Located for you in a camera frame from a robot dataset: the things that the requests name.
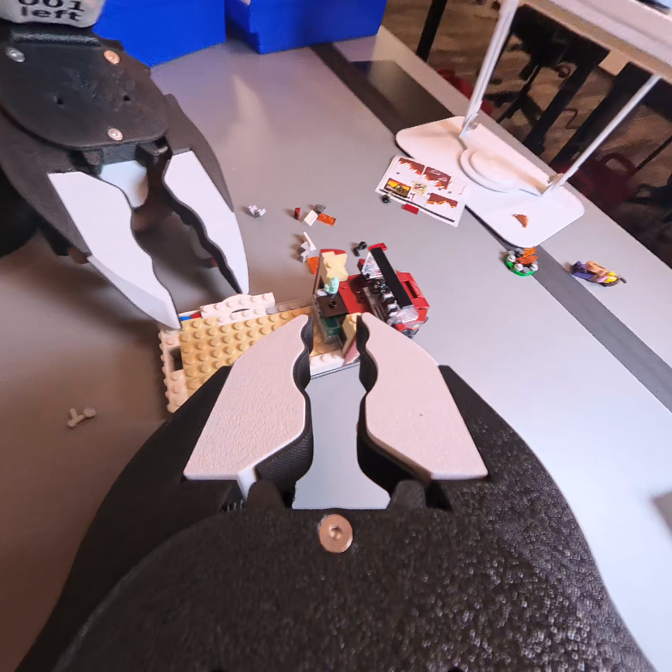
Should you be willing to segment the white book stand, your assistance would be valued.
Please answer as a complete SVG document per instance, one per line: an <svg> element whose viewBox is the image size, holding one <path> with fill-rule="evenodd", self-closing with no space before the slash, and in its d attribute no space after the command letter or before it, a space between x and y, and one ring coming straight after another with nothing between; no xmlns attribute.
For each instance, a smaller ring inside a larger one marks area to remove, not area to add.
<svg viewBox="0 0 672 672"><path fill-rule="evenodd" d="M645 84L570 167L549 176L478 119L518 4L500 3L498 22L466 113L400 130L396 142L412 159L461 177L467 184L465 207L502 239L517 247L537 247L584 214L582 201L565 183L660 78L671 80L671 15L640 1L531 1L568 27L583 33L593 29L597 42L628 54L629 61L650 72ZM516 213L529 217L526 229L512 216Z"/></svg>

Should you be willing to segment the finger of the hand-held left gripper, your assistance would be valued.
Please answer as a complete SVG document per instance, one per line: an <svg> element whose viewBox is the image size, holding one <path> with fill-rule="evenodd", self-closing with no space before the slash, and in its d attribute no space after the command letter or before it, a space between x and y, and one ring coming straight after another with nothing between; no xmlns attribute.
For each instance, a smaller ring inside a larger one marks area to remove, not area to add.
<svg viewBox="0 0 672 672"><path fill-rule="evenodd" d="M163 183L176 213L196 231L231 288L247 294L249 271L237 218L194 152L173 155L165 165Z"/></svg>
<svg viewBox="0 0 672 672"><path fill-rule="evenodd" d="M88 247L89 263L144 314L178 329L172 298L133 235L132 209L122 189L82 172L48 178Z"/></svg>

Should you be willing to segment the grey desk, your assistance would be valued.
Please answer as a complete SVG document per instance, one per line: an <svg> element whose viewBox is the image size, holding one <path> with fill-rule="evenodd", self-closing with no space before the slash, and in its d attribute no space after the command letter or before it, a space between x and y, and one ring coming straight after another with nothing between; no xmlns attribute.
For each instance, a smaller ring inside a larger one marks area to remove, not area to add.
<svg viewBox="0 0 672 672"><path fill-rule="evenodd" d="M658 671L671 670L671 412L577 315L599 302L671 365L671 272L595 208L551 238L538 277L500 262L466 213L457 228L374 188L393 133L305 48L226 44L158 66L217 153L253 293L310 293L296 205L322 203L318 246L388 245L432 307L416 342L450 365L542 460L575 512L604 583ZM266 209L261 218L247 211ZM626 283L570 273L595 261ZM157 328L40 236L1 260L1 670L14 671L54 608L80 541L120 471L167 418ZM96 417L67 427L70 408Z"/></svg>

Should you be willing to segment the red backpack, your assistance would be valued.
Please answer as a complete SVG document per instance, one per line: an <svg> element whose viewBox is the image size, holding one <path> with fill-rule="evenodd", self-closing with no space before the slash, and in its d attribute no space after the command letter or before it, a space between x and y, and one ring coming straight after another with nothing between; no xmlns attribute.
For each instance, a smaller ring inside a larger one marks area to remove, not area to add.
<svg viewBox="0 0 672 672"><path fill-rule="evenodd" d="M623 204L634 193L636 166L620 153L591 157L569 179L569 183L602 210Z"/></svg>

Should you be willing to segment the red bag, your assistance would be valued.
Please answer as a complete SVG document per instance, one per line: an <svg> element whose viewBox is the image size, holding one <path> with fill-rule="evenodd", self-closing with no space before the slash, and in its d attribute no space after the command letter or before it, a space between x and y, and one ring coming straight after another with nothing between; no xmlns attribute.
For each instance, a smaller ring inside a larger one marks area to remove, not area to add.
<svg viewBox="0 0 672 672"><path fill-rule="evenodd" d="M448 81L454 88L456 88L462 95L467 99L470 99L473 95L474 89L473 86L464 78L459 77L455 70L449 68L439 68L435 70L441 78ZM492 103L483 97L481 103L481 110L483 113L486 113L488 116L492 116L494 112L494 106Z"/></svg>

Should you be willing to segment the sticker sheet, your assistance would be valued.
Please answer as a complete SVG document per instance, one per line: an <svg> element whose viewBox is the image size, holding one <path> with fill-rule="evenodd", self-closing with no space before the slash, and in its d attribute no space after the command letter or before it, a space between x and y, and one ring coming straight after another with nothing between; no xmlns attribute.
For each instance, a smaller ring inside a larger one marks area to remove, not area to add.
<svg viewBox="0 0 672 672"><path fill-rule="evenodd" d="M467 184L407 156L397 155L376 187L376 193L387 194L402 206L411 204L419 212L457 227L466 205Z"/></svg>

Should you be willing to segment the toy brick camper van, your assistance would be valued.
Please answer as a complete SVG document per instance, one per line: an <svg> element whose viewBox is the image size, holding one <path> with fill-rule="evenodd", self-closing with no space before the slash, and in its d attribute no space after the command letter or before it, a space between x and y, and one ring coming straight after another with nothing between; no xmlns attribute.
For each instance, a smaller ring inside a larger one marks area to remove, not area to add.
<svg viewBox="0 0 672 672"><path fill-rule="evenodd" d="M233 365L247 350L297 316L313 319L312 377L357 363L357 318L373 314L402 335L413 338L427 322L430 305L415 278L395 270L386 251L357 257L357 273L347 270L348 254L341 249L313 251L320 257L313 292L307 298L277 302L273 293L237 294L179 315L179 329L159 332L159 347L167 410L174 413L218 370ZM322 314L316 304L325 296L324 283L337 276L348 307L341 316L339 342L325 343Z"/></svg>

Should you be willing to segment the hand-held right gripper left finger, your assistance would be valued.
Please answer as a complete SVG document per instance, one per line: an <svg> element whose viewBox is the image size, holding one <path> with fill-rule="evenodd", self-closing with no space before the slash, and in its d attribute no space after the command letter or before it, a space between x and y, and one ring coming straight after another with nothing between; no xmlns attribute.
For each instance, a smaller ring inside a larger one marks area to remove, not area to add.
<svg viewBox="0 0 672 672"><path fill-rule="evenodd" d="M301 315L233 364L184 468L188 480L236 481L248 496L257 467L307 427L306 396L295 368L312 346L312 319Z"/></svg>

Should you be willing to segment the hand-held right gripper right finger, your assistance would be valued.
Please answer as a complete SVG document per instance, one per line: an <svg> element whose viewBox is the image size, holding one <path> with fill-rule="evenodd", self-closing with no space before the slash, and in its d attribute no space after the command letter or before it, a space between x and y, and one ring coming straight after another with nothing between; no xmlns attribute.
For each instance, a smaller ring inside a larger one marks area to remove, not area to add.
<svg viewBox="0 0 672 672"><path fill-rule="evenodd" d="M439 365L424 349L371 314L358 319L357 348L365 436L374 449L422 483L488 475Z"/></svg>

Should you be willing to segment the purple toy minifigure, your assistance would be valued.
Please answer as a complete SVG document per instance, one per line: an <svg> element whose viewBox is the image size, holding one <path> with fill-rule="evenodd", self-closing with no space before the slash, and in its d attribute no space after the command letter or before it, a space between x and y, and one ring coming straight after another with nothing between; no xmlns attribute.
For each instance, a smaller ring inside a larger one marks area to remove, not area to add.
<svg viewBox="0 0 672 672"><path fill-rule="evenodd" d="M580 261L575 262L570 267L570 273L576 278L599 284L603 287L626 283L626 280L622 276L592 260L585 263Z"/></svg>

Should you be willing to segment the campfire brick build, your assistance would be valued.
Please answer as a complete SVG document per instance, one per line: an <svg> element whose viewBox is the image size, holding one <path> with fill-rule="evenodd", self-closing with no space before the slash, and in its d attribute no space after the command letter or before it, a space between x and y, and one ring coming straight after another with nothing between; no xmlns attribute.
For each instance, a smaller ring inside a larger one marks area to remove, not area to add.
<svg viewBox="0 0 672 672"><path fill-rule="evenodd" d="M538 256L535 247L515 248L503 258L506 267L519 277L527 277L538 271Z"/></svg>

